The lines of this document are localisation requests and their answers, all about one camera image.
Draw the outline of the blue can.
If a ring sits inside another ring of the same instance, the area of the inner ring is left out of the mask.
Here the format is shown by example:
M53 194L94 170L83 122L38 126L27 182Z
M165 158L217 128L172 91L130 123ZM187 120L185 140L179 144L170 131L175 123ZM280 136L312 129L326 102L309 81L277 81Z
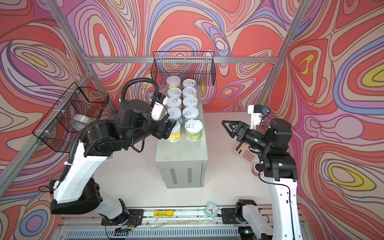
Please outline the blue can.
M195 107L186 107L182 110L182 117L185 122L189 120L197 120L199 117L199 110Z
M183 117L182 117L182 110L181 109L176 108L176 107L169 108L168 114L169 114L168 119L175 120L175 121L178 121L179 123L182 123Z

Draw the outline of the can one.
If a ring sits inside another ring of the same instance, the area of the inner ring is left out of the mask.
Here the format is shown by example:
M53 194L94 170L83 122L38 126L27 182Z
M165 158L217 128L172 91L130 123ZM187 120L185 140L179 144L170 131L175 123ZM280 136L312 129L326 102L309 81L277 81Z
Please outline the can one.
M171 97L168 99L167 108L182 108L182 100L179 97Z

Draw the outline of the can two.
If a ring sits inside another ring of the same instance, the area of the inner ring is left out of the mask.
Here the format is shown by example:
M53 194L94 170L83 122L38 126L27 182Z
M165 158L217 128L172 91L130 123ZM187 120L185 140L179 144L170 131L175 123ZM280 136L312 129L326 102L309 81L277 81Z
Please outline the can two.
M179 122L176 122L176 125L173 127L168 142L175 143L181 139L181 125Z

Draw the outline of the pink label can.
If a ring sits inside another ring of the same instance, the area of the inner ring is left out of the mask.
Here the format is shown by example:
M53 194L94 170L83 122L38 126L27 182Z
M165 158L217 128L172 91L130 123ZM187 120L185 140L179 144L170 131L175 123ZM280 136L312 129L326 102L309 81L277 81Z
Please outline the pink label can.
M181 98L182 90L180 88L170 88L167 90L167 95L169 98Z
M198 108L199 101L196 97L185 97L183 99L183 105L185 108L193 107Z

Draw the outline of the green label can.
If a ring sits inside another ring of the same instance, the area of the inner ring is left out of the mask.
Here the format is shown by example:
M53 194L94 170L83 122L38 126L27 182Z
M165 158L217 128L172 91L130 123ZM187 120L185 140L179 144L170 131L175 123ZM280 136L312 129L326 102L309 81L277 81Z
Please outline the green label can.
M197 142L203 135L203 123L200 120L188 120L185 123L186 137L191 142Z

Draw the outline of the orange fruit can plastic lid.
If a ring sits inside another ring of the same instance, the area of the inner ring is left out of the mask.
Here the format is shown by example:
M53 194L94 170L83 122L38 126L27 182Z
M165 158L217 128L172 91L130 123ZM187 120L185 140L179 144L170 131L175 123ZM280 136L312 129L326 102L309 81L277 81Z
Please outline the orange fruit can plastic lid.
M167 87L171 88L181 88L181 78L178 76L169 76L166 79Z

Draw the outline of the white brown label can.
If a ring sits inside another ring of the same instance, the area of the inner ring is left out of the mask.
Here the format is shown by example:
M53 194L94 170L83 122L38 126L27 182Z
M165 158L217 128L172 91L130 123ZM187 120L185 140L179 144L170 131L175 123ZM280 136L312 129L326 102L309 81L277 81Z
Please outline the white brown label can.
M195 88L197 82L193 79L185 79L183 81L183 88Z

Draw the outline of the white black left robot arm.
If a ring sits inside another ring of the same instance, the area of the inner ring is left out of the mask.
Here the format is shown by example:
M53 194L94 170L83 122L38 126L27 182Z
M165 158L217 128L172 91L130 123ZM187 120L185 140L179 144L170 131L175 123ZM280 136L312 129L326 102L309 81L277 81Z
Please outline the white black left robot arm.
M62 175L50 181L50 194L54 197L51 214L95 212L115 226L129 225L132 215L124 201L105 194L93 176L114 152L132 148L140 153L143 148L137 149L135 144L144 144L149 136L168 139L177 122L169 119L167 103L168 97L153 98L150 104L122 100L116 115L83 128L75 137Z

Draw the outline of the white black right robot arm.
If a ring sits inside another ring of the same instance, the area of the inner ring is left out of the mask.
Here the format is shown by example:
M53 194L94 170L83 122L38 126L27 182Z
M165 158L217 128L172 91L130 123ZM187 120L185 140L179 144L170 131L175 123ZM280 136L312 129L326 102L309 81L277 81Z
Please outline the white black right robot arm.
M288 153L292 126L282 119L272 119L265 134L237 122L232 138L258 151L255 165L259 179L270 187L273 225L270 226L254 204L240 204L239 217L248 223L257 240L302 240L298 213L297 163Z

